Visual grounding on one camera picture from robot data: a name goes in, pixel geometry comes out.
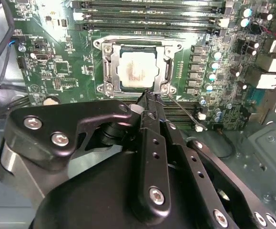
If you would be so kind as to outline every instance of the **mounting hole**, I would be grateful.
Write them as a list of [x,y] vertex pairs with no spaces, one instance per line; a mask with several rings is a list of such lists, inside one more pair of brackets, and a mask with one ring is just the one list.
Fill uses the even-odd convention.
[[201,177],[201,178],[204,178],[204,175],[202,172],[197,172],[197,174]]
[[155,152],[153,152],[153,157],[156,158],[156,159],[160,158],[159,155],[157,153],[155,153]]
[[155,145],[158,145],[158,144],[159,144],[159,142],[157,141],[157,139],[153,139],[153,143],[154,143]]
[[125,105],[120,104],[119,108],[120,108],[121,111],[127,112],[127,107]]
[[156,116],[155,116],[153,113],[149,112],[149,113],[147,113],[147,114],[148,114],[148,116],[149,116],[151,119],[153,119],[153,120],[156,119]]

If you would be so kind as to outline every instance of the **silver screw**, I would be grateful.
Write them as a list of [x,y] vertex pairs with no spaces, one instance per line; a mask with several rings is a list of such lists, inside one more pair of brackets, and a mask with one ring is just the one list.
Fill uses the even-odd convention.
[[266,217],[267,217],[267,219],[269,220],[269,222],[270,222],[273,226],[276,227],[276,221],[275,221],[275,219],[274,219],[271,215],[269,215],[269,214],[266,214]]
[[167,92],[167,90],[168,90],[167,85],[162,85],[161,91],[162,91],[162,92]]
[[27,49],[26,49],[26,47],[24,46],[24,45],[19,45],[18,46],[18,51],[20,51],[20,52],[25,52]]
[[274,142],[275,141],[275,137],[273,137],[273,136],[267,136],[266,140],[268,142]]
[[195,141],[195,144],[197,145],[198,148],[200,149],[203,148],[203,144],[201,144],[200,142]]
[[51,140],[57,146],[66,146],[69,143],[67,136],[62,133],[53,134]]
[[226,107],[228,110],[231,110],[231,109],[232,109],[232,104],[227,104],[225,107]]
[[162,205],[164,203],[163,193],[155,187],[149,190],[149,196],[156,205]]
[[105,46],[104,52],[105,52],[106,54],[110,54],[110,53],[112,53],[112,48],[111,48],[110,46]]
[[215,209],[214,210],[214,216],[215,219],[217,220],[217,222],[223,227],[223,228],[227,228],[228,227],[228,220],[227,218],[223,215],[223,213],[221,213],[221,211]]
[[256,218],[257,218],[257,221],[258,221],[262,226],[266,227],[266,226],[267,226],[267,223],[266,223],[266,221],[264,220],[264,218],[263,218],[258,212],[255,212],[254,214],[255,214],[255,216],[256,216]]
[[169,123],[168,125],[169,125],[173,130],[176,129],[176,126],[175,126],[173,123]]
[[31,130],[38,130],[39,128],[42,127],[41,120],[39,120],[38,118],[33,118],[33,117],[26,118],[23,121],[23,124],[26,128],[29,128]]
[[151,119],[153,119],[153,120],[156,119],[155,115],[154,115],[153,113],[151,113],[151,112],[147,113],[147,115],[148,115]]

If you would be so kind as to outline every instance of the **black plastic part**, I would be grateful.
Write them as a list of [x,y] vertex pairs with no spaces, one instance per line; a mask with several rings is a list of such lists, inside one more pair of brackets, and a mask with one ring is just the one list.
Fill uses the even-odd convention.
[[[87,133],[89,140],[101,124],[126,123],[131,116],[129,107],[117,100],[22,108],[10,114],[4,137],[11,150],[38,166],[47,170],[60,170],[67,166],[76,150],[80,133]],[[27,117],[40,119],[42,127],[37,130],[25,127],[23,122]],[[51,141],[54,133],[64,133],[69,143],[66,146],[55,145]]]
[[183,182],[186,173],[170,167],[169,217],[150,227],[137,220],[131,210],[137,156],[121,152],[52,190],[37,210],[33,229],[196,229],[191,217],[196,206],[185,201],[192,197]]
[[192,140],[187,146],[194,149],[201,159],[207,172],[213,174],[213,185],[216,189],[223,190],[230,199],[230,209],[235,223],[241,229],[263,228],[256,218],[259,213],[266,221],[267,229],[276,229],[266,217],[274,217],[257,196],[203,143]]

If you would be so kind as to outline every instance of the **motherboard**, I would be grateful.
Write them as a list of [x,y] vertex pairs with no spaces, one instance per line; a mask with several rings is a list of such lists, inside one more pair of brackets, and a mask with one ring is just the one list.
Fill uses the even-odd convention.
[[33,106],[161,94],[166,118],[245,126],[276,89],[276,1],[9,0]]

